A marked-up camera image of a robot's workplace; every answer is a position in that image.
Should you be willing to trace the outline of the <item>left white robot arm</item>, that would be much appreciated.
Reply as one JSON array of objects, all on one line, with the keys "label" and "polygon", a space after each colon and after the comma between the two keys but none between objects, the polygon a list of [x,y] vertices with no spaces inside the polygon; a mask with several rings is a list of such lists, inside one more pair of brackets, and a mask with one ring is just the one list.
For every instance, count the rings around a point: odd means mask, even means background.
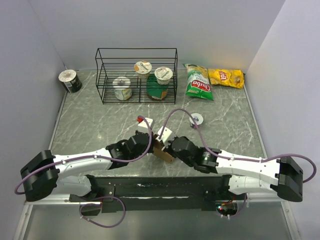
[{"label": "left white robot arm", "polygon": [[21,170],[25,199],[36,202],[50,194],[71,194],[94,201],[99,188],[93,176],[77,174],[95,170],[126,167],[153,152],[153,133],[136,131],[129,139],[92,152],[75,155],[53,155],[50,150],[38,153]]}]

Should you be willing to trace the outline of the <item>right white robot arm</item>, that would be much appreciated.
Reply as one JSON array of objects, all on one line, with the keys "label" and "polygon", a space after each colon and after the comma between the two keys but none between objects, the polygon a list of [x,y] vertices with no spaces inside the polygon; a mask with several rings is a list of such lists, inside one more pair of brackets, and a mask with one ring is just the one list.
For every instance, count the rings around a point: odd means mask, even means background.
[{"label": "right white robot arm", "polygon": [[174,157],[201,173],[228,175],[218,187],[223,199],[248,193],[272,193],[290,202],[303,200],[303,170],[290,156],[265,161],[225,150],[198,147],[187,137],[157,137]]}]

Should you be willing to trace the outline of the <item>brown cardboard box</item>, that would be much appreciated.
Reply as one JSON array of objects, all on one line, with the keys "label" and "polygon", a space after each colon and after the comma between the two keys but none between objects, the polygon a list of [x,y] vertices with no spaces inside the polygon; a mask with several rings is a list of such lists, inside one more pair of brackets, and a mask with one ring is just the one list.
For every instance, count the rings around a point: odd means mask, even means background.
[{"label": "brown cardboard box", "polygon": [[169,164],[172,164],[175,158],[167,151],[165,145],[161,141],[157,140],[157,137],[157,134],[153,136],[153,155]]}]

